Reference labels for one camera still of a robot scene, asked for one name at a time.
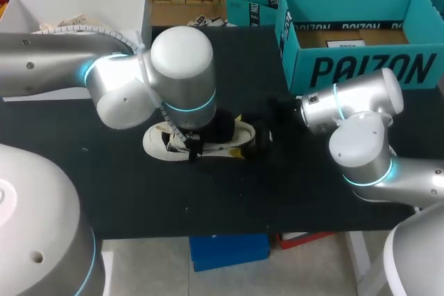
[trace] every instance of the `black cloth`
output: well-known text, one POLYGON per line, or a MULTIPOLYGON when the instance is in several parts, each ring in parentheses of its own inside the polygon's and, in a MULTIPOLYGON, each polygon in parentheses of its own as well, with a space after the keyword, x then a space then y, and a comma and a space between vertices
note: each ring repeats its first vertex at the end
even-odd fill
MULTIPOLYGON (((272 28, 203 31, 214 47, 222 107, 254 113, 268 97, 288 96, 272 28)), ((405 157, 444 158, 439 91, 404 96, 392 146, 405 157)), ((161 120, 156 114, 112 130, 89 100, 0 103, 0 143, 47 157, 68 174, 99 238, 391 229, 412 214, 402 204, 355 197, 326 137, 289 136, 274 162, 203 158, 190 165, 144 152, 146 129, 161 120)))

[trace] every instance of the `floor tile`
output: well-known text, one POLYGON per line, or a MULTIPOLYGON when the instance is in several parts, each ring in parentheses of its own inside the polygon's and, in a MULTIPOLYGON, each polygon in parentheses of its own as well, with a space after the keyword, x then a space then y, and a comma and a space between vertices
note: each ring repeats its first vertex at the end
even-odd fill
POLYGON ((104 241, 114 252, 110 296, 188 296, 187 237, 104 241))

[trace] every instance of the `blue led ring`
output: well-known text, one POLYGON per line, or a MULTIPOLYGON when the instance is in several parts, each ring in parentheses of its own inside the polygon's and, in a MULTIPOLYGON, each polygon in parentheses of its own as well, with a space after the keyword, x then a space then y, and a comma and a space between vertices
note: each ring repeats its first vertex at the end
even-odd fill
POLYGON ((97 248, 96 248, 96 237, 95 237, 94 232, 92 231, 92 229, 91 229, 91 233, 92 233, 92 240, 94 241, 94 251, 93 251, 93 254, 92 254, 91 266, 89 267, 88 274, 86 274, 86 278, 83 281, 82 286, 80 286, 80 288, 78 289, 77 293, 74 294, 74 296, 80 296, 82 294, 83 289, 85 289, 86 284, 88 283, 89 278, 91 277, 92 269, 94 268, 94 262, 96 261, 96 251, 97 251, 97 248))
POLYGON ((342 112, 341 107, 339 106, 338 88, 336 87, 336 83, 333 84, 333 95, 334 95, 334 100, 336 101, 336 106, 338 108, 339 116, 344 121, 345 117, 344 117, 344 113, 342 112))
POLYGON ((173 110, 175 110, 175 111, 179 111, 179 112, 194 112, 194 111, 198 111, 198 110, 200 110, 200 109, 203 109, 204 107, 206 107, 207 105, 209 105, 209 104, 213 101, 213 99, 214 99, 215 96, 216 96, 216 90, 214 90, 214 93, 213 93, 213 95, 210 97, 210 99, 208 100, 208 102, 206 102, 204 105, 201 105, 200 107, 195 107, 194 109, 179 109, 178 107, 174 107, 174 106, 172 106, 172 105, 170 105, 170 104, 168 104, 168 103, 166 103, 166 102, 164 102, 164 104, 165 104, 167 107, 170 107, 171 109, 173 109, 173 110))
POLYGON ((355 186, 372 186, 372 185, 376 185, 377 183, 382 182, 383 180, 385 180, 387 178, 388 175, 390 175, 390 172, 392 171, 393 168, 393 161, 392 159, 390 159, 390 166, 388 167, 387 172, 384 174, 384 176, 382 176, 381 178, 379 178, 378 180, 375 180, 374 182, 371 183, 367 183, 367 184, 359 184, 359 183, 355 183, 352 182, 351 180, 349 180, 345 175, 343 175, 343 177, 345 178, 345 180, 347 182, 349 182, 351 185, 355 185, 355 186))

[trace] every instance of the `white paper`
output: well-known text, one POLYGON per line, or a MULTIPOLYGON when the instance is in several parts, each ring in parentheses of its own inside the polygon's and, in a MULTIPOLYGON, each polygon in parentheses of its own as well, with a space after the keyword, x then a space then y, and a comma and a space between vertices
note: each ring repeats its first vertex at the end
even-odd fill
POLYGON ((329 48, 350 48, 354 46, 365 46, 363 40, 354 40, 354 41, 330 41, 327 42, 329 48))

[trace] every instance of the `robotic arm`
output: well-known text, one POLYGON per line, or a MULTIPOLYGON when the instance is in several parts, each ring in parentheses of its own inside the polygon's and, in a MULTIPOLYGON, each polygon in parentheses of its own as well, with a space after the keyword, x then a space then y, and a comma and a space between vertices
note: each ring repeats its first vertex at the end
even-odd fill
POLYGON ((444 161, 393 154, 388 129, 403 109, 396 77, 382 69, 302 96, 295 111, 313 134, 333 132, 330 154, 360 198, 425 208, 444 201, 444 161))
POLYGON ((115 129, 139 125, 158 107, 186 130, 214 116, 212 45, 195 28, 170 28, 136 54, 118 33, 2 34, 1 40, 2 97, 86 87, 102 122, 115 129))

